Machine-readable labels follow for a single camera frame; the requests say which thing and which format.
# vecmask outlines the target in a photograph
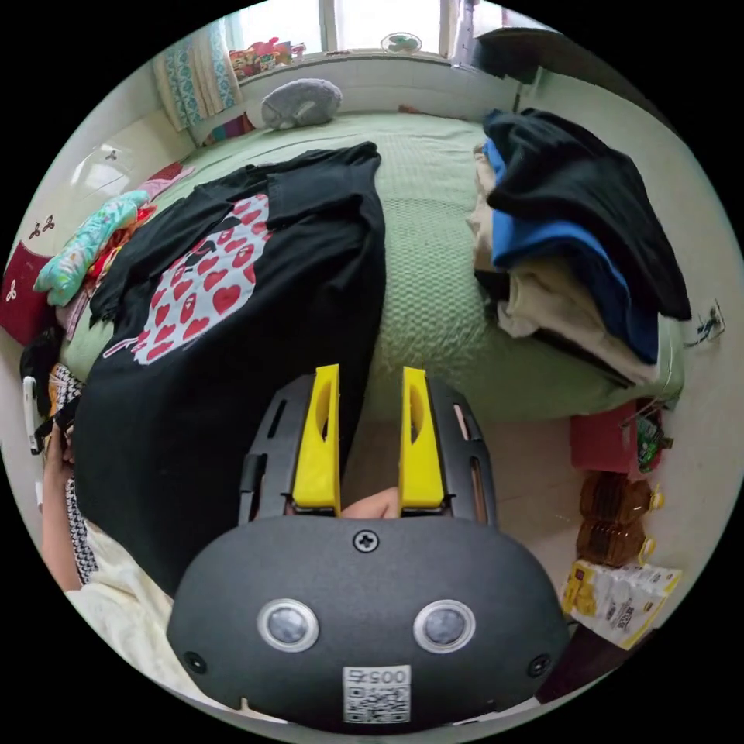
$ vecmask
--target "blue cloth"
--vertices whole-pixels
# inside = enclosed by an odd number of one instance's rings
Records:
[[[506,164],[494,143],[487,139],[484,152],[496,174],[504,177]],[[573,222],[530,222],[493,212],[493,265],[509,270],[520,261],[561,256],[574,276],[589,290],[607,330],[624,341],[636,356],[655,364],[659,355],[659,319],[632,303],[628,283],[587,230]]]

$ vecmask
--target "patterned curtain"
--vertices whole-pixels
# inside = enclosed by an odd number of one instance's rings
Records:
[[[163,106],[176,131],[239,104],[222,19],[169,46],[153,60]]]

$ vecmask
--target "black t-shirt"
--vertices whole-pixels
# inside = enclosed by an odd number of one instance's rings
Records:
[[[91,301],[115,333],[77,410],[77,502],[167,594],[236,526],[274,392],[318,366],[341,367],[346,461],[384,301],[380,161],[363,143],[197,186],[135,233]]]
[[[591,233],[625,277],[634,302],[686,321],[687,288],[641,174],[583,127],[528,108],[493,111],[484,131],[506,164],[487,201],[525,220],[569,220]]]

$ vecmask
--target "hand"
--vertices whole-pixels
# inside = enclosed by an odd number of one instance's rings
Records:
[[[63,435],[56,423],[52,426],[46,454],[44,485],[64,490],[64,485],[73,476],[72,466],[75,460],[69,438]]]
[[[341,516],[347,519],[395,519],[401,515],[397,488],[388,488],[347,506]]]

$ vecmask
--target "window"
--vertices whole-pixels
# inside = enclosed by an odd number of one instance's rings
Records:
[[[388,34],[422,41],[423,53],[443,54],[460,0],[263,0],[226,18],[228,46],[246,49],[277,37],[305,45],[306,56],[339,50],[379,50]]]
[[[473,36],[476,38],[504,25],[504,9],[500,5],[480,0],[473,8]]]
[[[339,49],[379,49],[390,33],[415,34],[422,51],[439,53],[439,0],[335,0]]]
[[[489,0],[476,0],[473,8],[473,36],[478,38],[496,29],[544,29],[553,31],[544,23],[535,21],[527,15],[496,5]]]
[[[236,13],[239,21],[237,48],[279,37],[280,42],[304,44],[305,53],[323,51],[319,4],[313,0],[265,0]]]

